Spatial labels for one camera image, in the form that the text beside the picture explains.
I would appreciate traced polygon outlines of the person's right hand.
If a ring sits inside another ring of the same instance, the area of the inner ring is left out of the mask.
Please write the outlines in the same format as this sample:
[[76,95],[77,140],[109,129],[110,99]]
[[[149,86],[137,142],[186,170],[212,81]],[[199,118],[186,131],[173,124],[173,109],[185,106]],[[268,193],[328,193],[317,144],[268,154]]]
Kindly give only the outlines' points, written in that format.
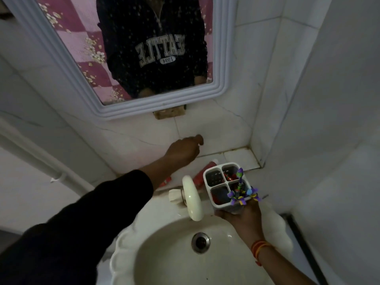
[[265,239],[259,202],[254,199],[247,202],[240,214],[216,210],[215,215],[229,222],[247,246]]

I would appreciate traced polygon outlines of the person's left hand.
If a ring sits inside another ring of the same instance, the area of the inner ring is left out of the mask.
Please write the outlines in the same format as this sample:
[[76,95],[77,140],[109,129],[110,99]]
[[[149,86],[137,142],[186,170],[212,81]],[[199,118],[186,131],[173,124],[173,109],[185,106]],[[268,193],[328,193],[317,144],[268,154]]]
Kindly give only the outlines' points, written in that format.
[[193,150],[190,137],[187,137],[172,143],[164,157],[171,163],[175,164],[176,167],[182,168],[194,161],[199,153],[200,151]]

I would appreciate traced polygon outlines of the white four-slot toothbrush holder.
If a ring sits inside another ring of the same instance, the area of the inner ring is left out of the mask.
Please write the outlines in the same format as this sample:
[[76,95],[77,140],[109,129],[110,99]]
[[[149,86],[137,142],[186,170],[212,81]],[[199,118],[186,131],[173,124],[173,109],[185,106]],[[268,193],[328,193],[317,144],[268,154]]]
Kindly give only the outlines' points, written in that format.
[[[223,175],[223,171],[234,174],[239,168],[239,164],[235,162],[228,162],[211,167],[203,173],[203,179],[208,196],[211,200],[212,206],[216,210],[223,210],[233,214],[237,214],[242,211],[244,206],[240,206],[239,204],[235,206],[230,205],[230,199],[227,196],[229,186]],[[247,185],[251,186],[245,176],[245,172],[243,179]]]

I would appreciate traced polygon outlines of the person's right forearm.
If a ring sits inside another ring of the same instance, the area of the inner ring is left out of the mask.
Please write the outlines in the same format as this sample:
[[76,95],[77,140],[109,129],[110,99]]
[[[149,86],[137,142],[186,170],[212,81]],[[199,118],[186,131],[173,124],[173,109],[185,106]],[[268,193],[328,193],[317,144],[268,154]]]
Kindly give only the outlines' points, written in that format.
[[265,239],[254,242],[248,248],[275,285],[316,285]]

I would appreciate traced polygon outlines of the person's left forearm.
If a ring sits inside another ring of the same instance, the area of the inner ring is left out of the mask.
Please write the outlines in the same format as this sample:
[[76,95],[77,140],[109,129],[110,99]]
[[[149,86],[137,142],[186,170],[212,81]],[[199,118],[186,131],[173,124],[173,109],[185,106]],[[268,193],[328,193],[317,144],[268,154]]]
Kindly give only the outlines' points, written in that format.
[[147,170],[103,182],[0,254],[0,285],[95,285],[114,238],[152,198],[155,183],[186,166],[165,157]]

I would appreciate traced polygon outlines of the white plastic faucet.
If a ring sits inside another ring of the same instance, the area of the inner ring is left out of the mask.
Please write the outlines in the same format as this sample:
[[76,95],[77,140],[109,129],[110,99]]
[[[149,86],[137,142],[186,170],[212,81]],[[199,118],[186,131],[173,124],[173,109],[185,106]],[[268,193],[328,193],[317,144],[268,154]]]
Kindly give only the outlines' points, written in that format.
[[172,189],[168,193],[169,201],[173,204],[185,204],[188,214],[193,221],[201,221],[204,217],[201,198],[193,179],[187,175],[182,178],[182,189]]

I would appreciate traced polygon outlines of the purple green toothbrush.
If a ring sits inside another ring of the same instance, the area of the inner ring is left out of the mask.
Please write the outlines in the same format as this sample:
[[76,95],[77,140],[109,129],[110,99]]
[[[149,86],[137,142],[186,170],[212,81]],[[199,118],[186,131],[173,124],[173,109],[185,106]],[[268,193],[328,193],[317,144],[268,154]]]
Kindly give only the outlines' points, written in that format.
[[229,192],[227,196],[230,199],[230,205],[235,206],[239,204],[240,206],[246,206],[249,200],[261,201],[262,199],[258,195],[258,189],[247,185],[244,181],[243,168],[240,167],[235,174],[239,179],[228,182]]

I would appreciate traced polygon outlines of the metal sink drain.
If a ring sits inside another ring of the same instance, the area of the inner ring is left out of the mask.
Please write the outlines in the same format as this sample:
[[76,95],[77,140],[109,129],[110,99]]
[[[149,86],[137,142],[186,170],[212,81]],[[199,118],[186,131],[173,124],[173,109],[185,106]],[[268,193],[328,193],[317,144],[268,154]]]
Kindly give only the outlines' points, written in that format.
[[192,250],[197,254],[204,254],[205,252],[207,252],[207,250],[210,247],[210,244],[210,238],[205,233],[199,232],[192,237]]

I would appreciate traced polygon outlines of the white ceramic sink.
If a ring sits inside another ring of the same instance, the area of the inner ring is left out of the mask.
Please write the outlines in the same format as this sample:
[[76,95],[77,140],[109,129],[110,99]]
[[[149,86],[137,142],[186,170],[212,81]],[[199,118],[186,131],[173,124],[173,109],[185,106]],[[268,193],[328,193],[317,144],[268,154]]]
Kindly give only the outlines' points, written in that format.
[[[118,236],[110,261],[112,285],[274,285],[235,229],[216,217],[206,190],[204,217],[193,221],[184,205],[153,197]],[[197,254],[191,241],[205,233],[211,244]]]

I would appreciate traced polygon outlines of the brown mirror bracket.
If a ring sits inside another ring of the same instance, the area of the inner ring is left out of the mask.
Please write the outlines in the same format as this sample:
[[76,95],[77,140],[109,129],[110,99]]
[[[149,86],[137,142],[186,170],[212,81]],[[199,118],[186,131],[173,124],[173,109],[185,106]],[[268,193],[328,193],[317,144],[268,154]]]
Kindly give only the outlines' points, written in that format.
[[187,105],[180,105],[168,109],[154,111],[154,117],[157,120],[175,118],[186,114]]

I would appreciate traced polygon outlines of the white framed wall mirror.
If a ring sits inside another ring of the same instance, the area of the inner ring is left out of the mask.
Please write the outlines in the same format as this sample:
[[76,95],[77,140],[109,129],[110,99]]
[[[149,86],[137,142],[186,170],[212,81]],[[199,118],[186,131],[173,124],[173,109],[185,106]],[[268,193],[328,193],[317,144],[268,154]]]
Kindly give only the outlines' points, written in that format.
[[237,0],[2,1],[101,119],[229,87]]

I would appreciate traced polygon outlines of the white wall pipe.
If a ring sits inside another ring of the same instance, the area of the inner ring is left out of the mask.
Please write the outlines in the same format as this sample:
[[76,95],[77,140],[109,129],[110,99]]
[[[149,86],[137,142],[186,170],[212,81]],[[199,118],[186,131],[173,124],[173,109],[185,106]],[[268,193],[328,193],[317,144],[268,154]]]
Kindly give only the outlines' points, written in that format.
[[61,183],[83,196],[94,186],[69,167],[26,138],[15,127],[0,117],[0,147],[50,177],[50,183]]

